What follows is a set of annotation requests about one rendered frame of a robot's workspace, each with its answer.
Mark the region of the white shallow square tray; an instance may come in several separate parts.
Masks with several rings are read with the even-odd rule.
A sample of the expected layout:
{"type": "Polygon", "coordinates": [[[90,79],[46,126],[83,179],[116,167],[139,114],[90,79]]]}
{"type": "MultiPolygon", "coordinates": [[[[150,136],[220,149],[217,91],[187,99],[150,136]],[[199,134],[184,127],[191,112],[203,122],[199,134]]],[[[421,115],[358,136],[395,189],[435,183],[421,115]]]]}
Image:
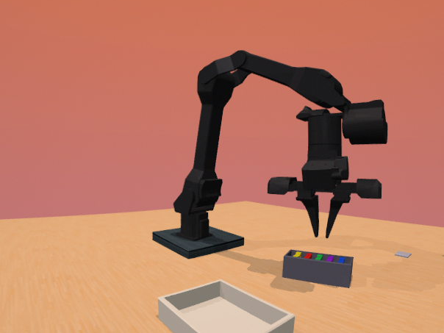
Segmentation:
{"type": "Polygon", "coordinates": [[[173,333],[293,333],[295,315],[218,279],[158,297],[173,333]]]}

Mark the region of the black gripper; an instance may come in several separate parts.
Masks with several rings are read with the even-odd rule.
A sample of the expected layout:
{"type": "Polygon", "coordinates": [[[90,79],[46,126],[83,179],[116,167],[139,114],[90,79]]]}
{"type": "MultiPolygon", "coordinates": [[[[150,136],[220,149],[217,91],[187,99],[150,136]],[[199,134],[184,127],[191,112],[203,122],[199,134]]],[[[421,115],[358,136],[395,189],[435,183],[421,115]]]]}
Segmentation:
{"type": "MultiPolygon", "coordinates": [[[[316,160],[328,160],[330,157],[341,157],[341,145],[308,145],[307,157],[315,157],[316,160]]],[[[319,207],[318,195],[316,193],[333,193],[330,201],[330,210],[326,227],[326,238],[332,230],[334,220],[343,205],[351,200],[351,193],[358,194],[360,198],[382,198],[382,184],[378,179],[357,179],[355,182],[336,182],[335,189],[312,189],[305,190],[302,181],[297,181],[296,177],[280,176],[271,178],[268,181],[268,193],[285,195],[287,192],[298,191],[297,201],[303,202],[312,225],[315,237],[318,237],[319,229],[319,207]]]]}

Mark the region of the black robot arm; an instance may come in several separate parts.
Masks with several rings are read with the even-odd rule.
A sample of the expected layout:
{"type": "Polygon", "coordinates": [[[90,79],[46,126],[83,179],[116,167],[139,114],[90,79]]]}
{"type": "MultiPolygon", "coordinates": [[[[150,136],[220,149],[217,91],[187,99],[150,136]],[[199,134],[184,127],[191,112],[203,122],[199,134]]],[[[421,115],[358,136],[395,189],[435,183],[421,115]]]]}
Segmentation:
{"type": "MultiPolygon", "coordinates": [[[[198,74],[201,114],[193,169],[185,178],[182,193],[173,203],[175,212],[181,213],[178,237],[197,241],[212,236],[207,211],[213,211],[221,196],[223,181],[217,178],[215,163],[223,109],[234,88],[250,74],[285,85],[325,108],[312,110],[305,106],[296,116],[301,121],[308,121],[308,145],[342,145],[341,118],[343,137],[349,139],[351,145],[387,144],[384,102],[378,99],[351,103],[343,95],[340,82],[324,69],[292,67],[244,50],[214,60],[198,74]],[[341,112],[330,113],[327,109],[332,107],[341,112]]],[[[332,190],[336,182],[348,180],[348,157],[330,157],[328,160],[307,157],[301,170],[305,190],[332,190]]]]}

